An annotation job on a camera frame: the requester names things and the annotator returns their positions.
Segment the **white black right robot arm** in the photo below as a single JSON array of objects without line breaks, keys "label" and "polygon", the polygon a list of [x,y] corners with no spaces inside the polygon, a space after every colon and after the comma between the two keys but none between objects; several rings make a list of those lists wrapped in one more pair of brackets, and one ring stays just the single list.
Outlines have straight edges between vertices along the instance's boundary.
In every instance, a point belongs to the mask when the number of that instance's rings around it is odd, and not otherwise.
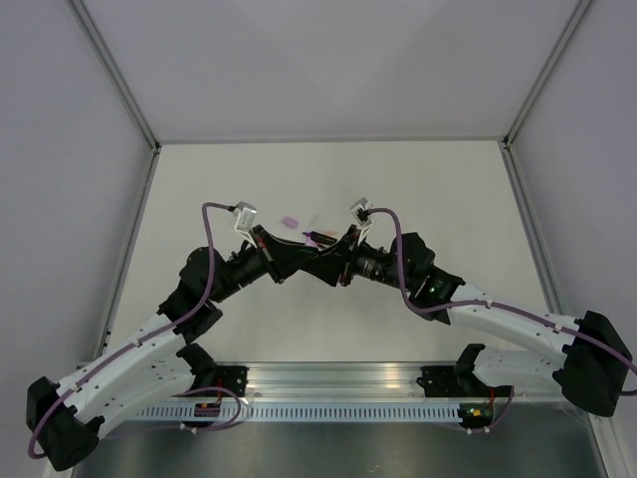
[{"label": "white black right robot arm", "polygon": [[603,417],[612,416],[620,397],[628,395],[624,383],[635,365],[605,316],[542,314],[502,302],[436,267],[434,252],[416,233],[397,236],[388,250],[371,247],[360,235],[352,226],[323,249],[282,239],[263,244],[281,279],[302,270],[335,287],[364,277],[399,289],[408,308],[427,321],[516,345],[512,353],[466,346],[453,371],[455,386],[464,394],[486,387],[547,388]]}]

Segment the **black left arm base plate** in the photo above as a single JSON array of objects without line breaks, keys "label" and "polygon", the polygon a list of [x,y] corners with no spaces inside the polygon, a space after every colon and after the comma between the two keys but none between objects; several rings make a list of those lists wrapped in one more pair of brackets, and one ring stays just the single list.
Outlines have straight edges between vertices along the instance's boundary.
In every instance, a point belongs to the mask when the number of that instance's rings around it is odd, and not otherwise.
[{"label": "black left arm base plate", "polygon": [[249,369],[243,365],[219,365],[205,371],[202,378],[198,378],[196,388],[217,386],[226,388],[238,397],[245,396],[248,384]]}]

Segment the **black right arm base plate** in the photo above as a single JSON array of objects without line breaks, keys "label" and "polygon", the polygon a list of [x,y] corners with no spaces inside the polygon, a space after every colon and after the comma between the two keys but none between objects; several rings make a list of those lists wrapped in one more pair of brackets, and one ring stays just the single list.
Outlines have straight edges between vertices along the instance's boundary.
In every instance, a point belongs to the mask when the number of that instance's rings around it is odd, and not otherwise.
[{"label": "black right arm base plate", "polygon": [[420,368],[417,384],[428,398],[461,398],[466,391],[458,383],[451,365],[425,365]]}]

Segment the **black purple highlighter pen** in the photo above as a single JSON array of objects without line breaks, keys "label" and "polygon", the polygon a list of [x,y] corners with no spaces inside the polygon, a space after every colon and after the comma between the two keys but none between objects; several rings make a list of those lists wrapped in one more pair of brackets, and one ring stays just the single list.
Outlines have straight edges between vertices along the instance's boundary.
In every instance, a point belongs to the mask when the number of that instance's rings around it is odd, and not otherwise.
[{"label": "black purple highlighter pen", "polygon": [[304,231],[303,235],[312,240],[314,243],[321,244],[324,246],[330,246],[337,242],[337,240],[331,236],[316,232],[316,231]]}]

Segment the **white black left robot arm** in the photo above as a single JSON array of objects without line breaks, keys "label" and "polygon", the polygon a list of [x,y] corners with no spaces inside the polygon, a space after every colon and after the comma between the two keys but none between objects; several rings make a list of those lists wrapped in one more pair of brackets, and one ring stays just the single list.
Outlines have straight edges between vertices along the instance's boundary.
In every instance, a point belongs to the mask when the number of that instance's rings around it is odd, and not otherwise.
[{"label": "white black left robot arm", "polygon": [[223,316],[218,304],[265,275],[281,283],[320,254],[256,226],[223,259],[211,244],[194,250],[176,289],[118,347],[69,375],[45,376],[27,390],[28,453],[61,472],[84,461],[120,423],[172,395],[210,393],[216,363],[196,341]]}]

